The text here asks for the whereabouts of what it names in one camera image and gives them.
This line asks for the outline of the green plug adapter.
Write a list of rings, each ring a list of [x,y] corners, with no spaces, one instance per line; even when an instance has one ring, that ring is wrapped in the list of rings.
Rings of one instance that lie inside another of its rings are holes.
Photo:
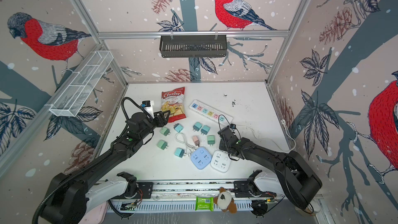
[[[168,136],[168,135],[170,134],[170,130],[169,130],[167,127],[163,127],[163,128],[160,130],[160,133],[161,133],[163,136]]]
[[[164,140],[159,140],[157,143],[157,147],[161,150],[165,150],[168,147],[168,143]]]
[[[207,136],[207,144],[208,145],[214,145],[216,142],[215,136],[214,135],[208,135]]]

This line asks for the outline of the white square power socket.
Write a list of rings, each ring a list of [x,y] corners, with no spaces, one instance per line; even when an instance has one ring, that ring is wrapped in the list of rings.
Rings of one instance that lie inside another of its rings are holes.
[[[210,166],[222,173],[226,173],[230,167],[231,159],[229,154],[221,151],[216,150],[212,156],[212,160],[210,162]]]

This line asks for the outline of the pink plug adapter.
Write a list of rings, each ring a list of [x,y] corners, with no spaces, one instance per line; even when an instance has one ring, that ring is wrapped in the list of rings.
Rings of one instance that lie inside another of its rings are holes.
[[[192,137],[192,140],[193,140],[195,146],[200,147],[200,140],[196,135]]]

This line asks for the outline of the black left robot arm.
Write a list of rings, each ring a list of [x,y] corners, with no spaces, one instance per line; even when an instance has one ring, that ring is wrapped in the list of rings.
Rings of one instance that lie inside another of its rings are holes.
[[[51,180],[44,199],[32,217],[32,223],[37,224],[39,218],[52,224],[79,223],[88,210],[89,198],[86,195],[97,181],[137,153],[146,144],[144,138],[154,135],[156,128],[168,123],[170,111],[150,115],[142,105],[135,106],[140,112],[129,116],[124,103],[121,103],[126,125],[108,151],[83,168],[70,174],[60,173]]]

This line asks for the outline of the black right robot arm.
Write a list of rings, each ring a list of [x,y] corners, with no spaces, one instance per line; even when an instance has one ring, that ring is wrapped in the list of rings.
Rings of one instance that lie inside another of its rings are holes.
[[[261,147],[247,138],[238,138],[230,128],[218,131],[222,149],[233,157],[255,162],[276,174],[284,195],[305,210],[322,187],[320,178],[296,151],[289,153]]]

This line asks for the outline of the red Chuba cassava chips bag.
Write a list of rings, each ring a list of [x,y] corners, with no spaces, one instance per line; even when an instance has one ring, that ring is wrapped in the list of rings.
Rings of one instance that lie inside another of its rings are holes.
[[[172,123],[186,118],[183,105],[185,87],[177,88],[172,91],[162,92],[161,111],[170,111],[168,123]]]

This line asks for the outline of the blue square power socket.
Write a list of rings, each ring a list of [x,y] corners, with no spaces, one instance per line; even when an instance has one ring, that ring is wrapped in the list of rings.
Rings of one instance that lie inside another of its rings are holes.
[[[211,163],[212,156],[206,148],[199,147],[192,153],[190,159],[197,169],[202,170]]]

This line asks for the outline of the white long power strip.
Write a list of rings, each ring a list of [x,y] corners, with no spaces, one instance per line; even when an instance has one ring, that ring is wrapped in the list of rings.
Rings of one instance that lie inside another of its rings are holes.
[[[194,100],[190,105],[189,108],[193,110],[195,113],[212,120],[214,122],[220,122],[220,124],[227,125],[228,122],[232,122],[233,117],[223,113],[203,102],[198,100]]]

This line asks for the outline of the brown white plush toy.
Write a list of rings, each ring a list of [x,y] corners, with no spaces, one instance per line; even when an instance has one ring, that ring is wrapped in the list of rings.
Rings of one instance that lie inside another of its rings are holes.
[[[231,214],[237,213],[237,206],[231,193],[223,187],[220,187],[219,194],[214,197],[214,204],[223,212],[230,212]]]

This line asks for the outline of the green wet wipes pack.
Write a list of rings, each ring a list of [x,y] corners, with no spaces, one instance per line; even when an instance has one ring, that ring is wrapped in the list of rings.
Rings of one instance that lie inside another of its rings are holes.
[[[213,197],[197,197],[195,202],[195,210],[209,210],[214,211],[214,198]]]

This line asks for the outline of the pink tray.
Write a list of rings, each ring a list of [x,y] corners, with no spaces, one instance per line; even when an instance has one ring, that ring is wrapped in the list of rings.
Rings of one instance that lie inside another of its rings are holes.
[[[104,202],[89,211],[79,222],[79,224],[101,224],[107,213],[108,203]]]

